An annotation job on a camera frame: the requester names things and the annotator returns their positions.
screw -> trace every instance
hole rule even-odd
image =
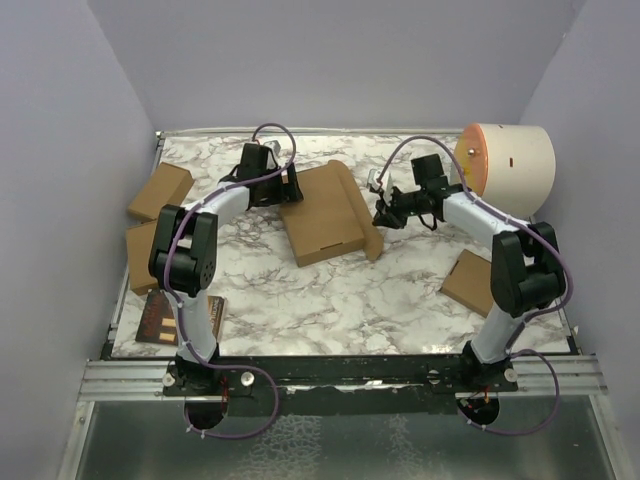
[[[244,385],[245,387],[250,387],[251,385],[253,385],[254,380],[255,377],[251,372],[244,372],[240,376],[240,383],[242,383],[242,385]]]

bolt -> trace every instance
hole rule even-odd
[[[504,371],[504,378],[507,382],[515,383],[518,380],[518,373],[513,368],[507,368]]]
[[[176,379],[168,372],[164,374],[164,377],[162,377],[162,385],[165,387],[173,387],[175,383]]]
[[[255,377],[251,372],[244,372],[240,376],[240,383],[242,383],[242,385],[244,385],[245,387],[250,387],[251,385],[253,385],[254,380]]]
[[[431,375],[431,376],[440,375],[440,372],[438,372],[437,370],[429,370],[429,375]],[[429,383],[431,385],[437,385],[437,384],[440,383],[440,379],[439,378],[430,378],[429,379]]]

flattened cardboard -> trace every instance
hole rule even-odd
[[[493,306],[491,263],[463,250],[440,291],[486,318]]]
[[[300,172],[298,183],[304,200],[282,205],[280,215],[299,267],[362,248],[370,260],[380,256],[382,236],[369,228],[371,214],[344,164]]]
[[[193,183],[189,170],[161,163],[133,199],[127,212],[141,222],[156,220],[160,209],[165,205],[180,205]]]
[[[340,177],[342,188],[344,188],[349,198],[351,208],[356,214],[362,233],[364,233],[364,253],[367,259],[373,262],[382,254],[384,238],[382,238],[382,234],[378,229],[373,226],[373,218],[371,217],[371,212],[369,212],[369,207],[367,207],[364,198],[362,198],[362,193],[349,167],[338,160],[329,160],[329,165],[336,170],[338,177]]]
[[[149,290],[158,288],[158,281],[149,274],[148,267],[156,224],[154,220],[127,229],[129,287],[136,295],[146,295]]]

cardboard flap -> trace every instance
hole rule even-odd
[[[491,263],[469,250],[463,250],[440,291],[486,317],[493,306]]]
[[[373,226],[373,217],[362,198],[362,193],[356,184],[349,168],[338,160],[329,160],[329,165],[335,170],[342,183],[342,188],[347,194],[353,213],[355,213],[362,233],[364,233],[364,253],[371,262],[377,260],[384,248],[382,234]]]
[[[193,183],[189,170],[161,163],[133,199],[127,211],[142,222],[155,220],[165,205],[180,205]]]

dark brown book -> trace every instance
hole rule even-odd
[[[220,325],[224,319],[227,301],[223,297],[209,296],[211,329],[220,341]],[[144,304],[136,342],[178,345],[178,330],[169,300],[160,290],[152,290]]]

